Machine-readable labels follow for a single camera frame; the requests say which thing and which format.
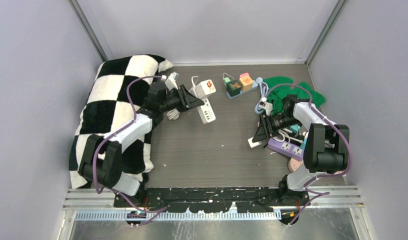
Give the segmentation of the white charger plug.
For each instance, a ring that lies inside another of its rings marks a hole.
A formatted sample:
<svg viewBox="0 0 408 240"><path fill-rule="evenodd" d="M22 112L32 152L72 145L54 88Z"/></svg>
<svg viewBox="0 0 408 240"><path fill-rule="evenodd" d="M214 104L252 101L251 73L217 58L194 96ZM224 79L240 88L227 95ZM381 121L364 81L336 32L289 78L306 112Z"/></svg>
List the white charger plug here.
<svg viewBox="0 0 408 240"><path fill-rule="evenodd" d="M248 142L250 148L252 148L252 149L262 145L261 141L253 141L252 137L248 138L247 142Z"/></svg>

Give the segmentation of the white tiger cube socket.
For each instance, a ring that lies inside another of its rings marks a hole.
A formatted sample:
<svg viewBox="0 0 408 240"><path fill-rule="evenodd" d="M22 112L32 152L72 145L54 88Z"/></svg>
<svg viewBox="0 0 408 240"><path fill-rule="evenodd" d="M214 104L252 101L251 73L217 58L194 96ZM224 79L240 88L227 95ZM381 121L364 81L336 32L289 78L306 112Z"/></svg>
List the white tiger cube socket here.
<svg viewBox="0 0 408 240"><path fill-rule="evenodd" d="M198 85L195 86L196 97L199 99L208 98L216 91L216 87L211 79L201 81Z"/></svg>

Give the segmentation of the white power strip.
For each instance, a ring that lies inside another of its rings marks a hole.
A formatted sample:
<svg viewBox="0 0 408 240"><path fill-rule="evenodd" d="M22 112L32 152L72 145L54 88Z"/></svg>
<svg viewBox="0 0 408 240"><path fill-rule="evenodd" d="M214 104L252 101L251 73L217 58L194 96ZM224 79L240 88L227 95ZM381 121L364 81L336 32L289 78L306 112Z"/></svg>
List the white power strip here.
<svg viewBox="0 0 408 240"><path fill-rule="evenodd" d="M204 102L203 105L198 106L196 109L200 116L200 119L203 124L208 124L216 120L216 115L213 111L213 108L210 104L208 98L202 100Z"/></svg>

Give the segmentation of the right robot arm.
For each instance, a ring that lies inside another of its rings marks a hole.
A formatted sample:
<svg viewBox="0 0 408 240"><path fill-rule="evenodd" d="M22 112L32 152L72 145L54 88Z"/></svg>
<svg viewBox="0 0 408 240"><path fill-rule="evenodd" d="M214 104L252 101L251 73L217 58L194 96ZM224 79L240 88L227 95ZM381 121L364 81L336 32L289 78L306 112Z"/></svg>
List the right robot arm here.
<svg viewBox="0 0 408 240"><path fill-rule="evenodd" d="M278 184L279 202L291 205L295 200L303 199L308 194L307 188L318 179L347 173L351 164L350 129L329 120L309 98L289 94L282 103L282 113L259 117L258 128L248 142L250 146L256 145L294 124L307 129L307 142L301 155L303 164L285 175Z"/></svg>

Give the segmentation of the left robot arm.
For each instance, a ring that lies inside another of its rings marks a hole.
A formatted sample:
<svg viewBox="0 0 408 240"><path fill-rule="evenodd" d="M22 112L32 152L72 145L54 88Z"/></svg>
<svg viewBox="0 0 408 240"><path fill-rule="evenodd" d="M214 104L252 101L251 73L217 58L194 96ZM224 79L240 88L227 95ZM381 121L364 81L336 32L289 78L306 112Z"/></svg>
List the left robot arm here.
<svg viewBox="0 0 408 240"><path fill-rule="evenodd" d="M165 112L176 109L179 112L205 105L206 95L198 91L188 91L184 85L168 89L160 80L151 84L142 107L134 113L133 119L117 130L104 136L90 135L78 168L80 176L126 195L133 207L145 202L145 193L140 189L140 181L124 172L123 152L140 137L155 129Z"/></svg>

